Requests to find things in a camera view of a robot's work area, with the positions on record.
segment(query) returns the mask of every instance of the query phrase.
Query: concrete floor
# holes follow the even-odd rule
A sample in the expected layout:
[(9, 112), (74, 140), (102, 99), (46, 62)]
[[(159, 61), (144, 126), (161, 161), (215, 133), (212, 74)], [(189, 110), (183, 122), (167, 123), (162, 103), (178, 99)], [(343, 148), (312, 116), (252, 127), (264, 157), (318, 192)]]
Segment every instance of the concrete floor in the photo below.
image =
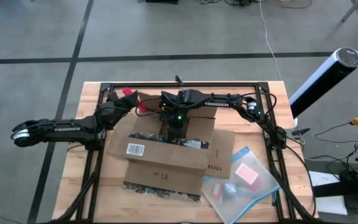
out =
[[(0, 59), (71, 57), (87, 0), (0, 0)], [(294, 4), (307, 3), (296, 0)], [(340, 18), (350, 1), (313, 0), (307, 9), (285, 9), (277, 1), (262, 5), (274, 52), (330, 52), (339, 47), (358, 50), (358, 15)], [(94, 0), (80, 57), (268, 53), (259, 6), (231, 7), (223, 1), (199, 5), (147, 4), (136, 0)], [(326, 57), (278, 58), (288, 95)], [(29, 216), (46, 144), (19, 149), (11, 129), (28, 119), (53, 118), (70, 63), (0, 64), (0, 215), (21, 223)], [(63, 117), (76, 113), (85, 81), (278, 80), (271, 58), (164, 60), (77, 63)], [(352, 144), (331, 144), (313, 136), (358, 116), (358, 70), (300, 115), (305, 157), (340, 157)], [(338, 129), (328, 139), (355, 139), (355, 127)], [(40, 206), (38, 222), (52, 216), (67, 144), (57, 144)], [(327, 221), (358, 223), (358, 217), (321, 216)]]

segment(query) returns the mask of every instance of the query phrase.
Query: wooden table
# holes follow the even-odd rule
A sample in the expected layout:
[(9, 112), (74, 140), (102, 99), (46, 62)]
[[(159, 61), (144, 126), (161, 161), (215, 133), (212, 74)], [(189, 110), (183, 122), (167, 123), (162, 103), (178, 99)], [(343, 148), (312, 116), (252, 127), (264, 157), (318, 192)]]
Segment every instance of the wooden table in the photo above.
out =
[[(268, 82), (268, 84), (270, 92), (277, 96), (277, 105), (274, 108), (277, 124), (283, 128), (293, 128), (294, 122), (284, 82)], [(84, 83), (76, 118), (93, 114), (98, 99), (99, 86), (100, 82)], [(197, 87), (194, 89), (205, 93), (214, 92), (218, 94), (244, 94), (254, 91), (251, 87)], [(114, 90), (119, 96), (123, 95), (122, 89), (114, 88)], [(160, 94), (162, 89), (138, 88), (138, 90), (153, 95)], [(176, 94), (179, 88), (164, 88), (164, 90)], [(257, 124), (242, 119), (233, 109), (218, 108), (215, 128), (236, 133), (233, 153), (244, 146), (248, 146), (258, 159), (268, 167), (262, 130)], [(111, 134), (112, 131), (108, 133), (106, 147), (109, 147)], [(298, 144), (292, 141), (287, 141), (287, 144), (303, 158)], [(200, 203), (196, 203), (172, 198), (158, 198), (124, 190), (122, 181), (128, 162), (111, 157), (106, 154), (106, 150), (104, 151), (94, 222), (221, 222), (213, 207), (204, 197), (201, 198)], [(80, 191), (86, 154), (87, 152), (83, 147), (74, 148), (67, 154), (53, 218), (59, 217)], [(93, 156), (94, 162), (96, 161), (96, 154), (97, 152)], [(291, 190), (311, 213), (313, 211), (313, 199), (305, 168), (291, 151), (284, 150), (283, 155)], [(289, 217), (285, 196), (282, 190), (280, 193), (284, 214)], [(87, 196), (84, 217), (88, 213), (90, 193)], [(252, 207), (238, 222), (276, 222), (277, 220), (276, 208), (272, 206), (272, 197), (267, 197)]]

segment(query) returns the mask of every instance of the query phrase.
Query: open cardboard box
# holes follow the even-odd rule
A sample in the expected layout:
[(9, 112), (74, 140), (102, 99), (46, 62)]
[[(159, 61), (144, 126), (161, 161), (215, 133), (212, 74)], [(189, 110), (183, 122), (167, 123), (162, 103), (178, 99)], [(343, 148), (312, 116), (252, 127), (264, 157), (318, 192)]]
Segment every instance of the open cardboard box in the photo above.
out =
[[(144, 93), (140, 99), (158, 98)], [(158, 111), (159, 99), (144, 106)], [(129, 167), (124, 181), (176, 192), (200, 195), (204, 174), (229, 178), (234, 133), (214, 129), (216, 108), (190, 110), (186, 121), (187, 140), (208, 142), (208, 148), (193, 148), (149, 139), (132, 138), (134, 133), (167, 136), (167, 124), (157, 114), (139, 116), (129, 113), (116, 125), (107, 154), (126, 158)]]

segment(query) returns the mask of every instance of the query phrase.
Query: barcode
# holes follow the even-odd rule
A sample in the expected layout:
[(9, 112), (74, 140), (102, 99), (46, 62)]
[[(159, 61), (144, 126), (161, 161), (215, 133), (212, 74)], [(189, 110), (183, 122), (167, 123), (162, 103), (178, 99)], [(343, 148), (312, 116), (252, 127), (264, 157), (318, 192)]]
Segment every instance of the barcode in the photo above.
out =
[(128, 144), (127, 148), (127, 154), (135, 155), (135, 156), (143, 156), (144, 152), (144, 145), (138, 145), (138, 144)]

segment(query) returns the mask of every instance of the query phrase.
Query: ziplock bag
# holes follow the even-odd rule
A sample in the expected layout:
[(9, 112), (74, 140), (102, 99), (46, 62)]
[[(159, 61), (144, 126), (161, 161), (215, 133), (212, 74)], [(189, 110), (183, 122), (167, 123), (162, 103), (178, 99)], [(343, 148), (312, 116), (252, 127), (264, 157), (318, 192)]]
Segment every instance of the ziplock bag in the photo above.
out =
[(225, 224), (237, 221), (266, 196), (280, 189), (248, 147), (233, 155), (230, 178), (205, 175), (202, 192)]

